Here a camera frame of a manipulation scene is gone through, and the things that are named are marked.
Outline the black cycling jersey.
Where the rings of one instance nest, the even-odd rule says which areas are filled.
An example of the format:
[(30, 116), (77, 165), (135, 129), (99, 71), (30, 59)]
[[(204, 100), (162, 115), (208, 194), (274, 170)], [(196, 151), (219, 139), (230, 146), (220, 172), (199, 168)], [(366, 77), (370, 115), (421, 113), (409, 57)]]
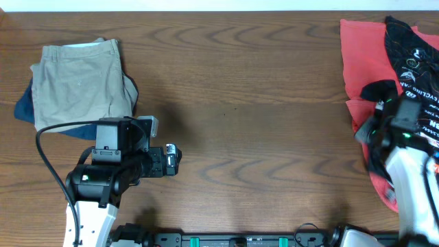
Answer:
[(388, 102), (400, 84), (405, 96), (422, 103), (418, 134), (438, 147), (438, 49), (407, 23), (387, 16), (385, 51), (397, 80), (373, 82), (361, 90), (360, 97), (370, 102)]

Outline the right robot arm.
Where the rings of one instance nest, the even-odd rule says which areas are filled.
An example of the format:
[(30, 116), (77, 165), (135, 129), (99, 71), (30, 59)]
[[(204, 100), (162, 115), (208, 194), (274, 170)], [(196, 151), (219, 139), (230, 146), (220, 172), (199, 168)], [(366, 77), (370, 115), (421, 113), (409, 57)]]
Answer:
[(436, 151), (417, 135), (420, 102), (389, 99), (356, 132), (368, 161), (383, 169), (399, 210), (397, 246), (438, 245)]

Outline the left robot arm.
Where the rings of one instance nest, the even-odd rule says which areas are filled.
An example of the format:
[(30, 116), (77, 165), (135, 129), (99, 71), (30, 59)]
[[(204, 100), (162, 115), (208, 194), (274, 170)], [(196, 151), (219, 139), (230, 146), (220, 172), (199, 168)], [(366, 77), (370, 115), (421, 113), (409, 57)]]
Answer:
[(153, 246), (154, 235), (142, 226), (124, 224), (112, 230), (121, 197), (142, 178), (178, 173), (182, 152), (173, 143), (165, 148), (122, 153), (88, 149), (66, 179), (72, 202), (66, 210), (64, 246)]

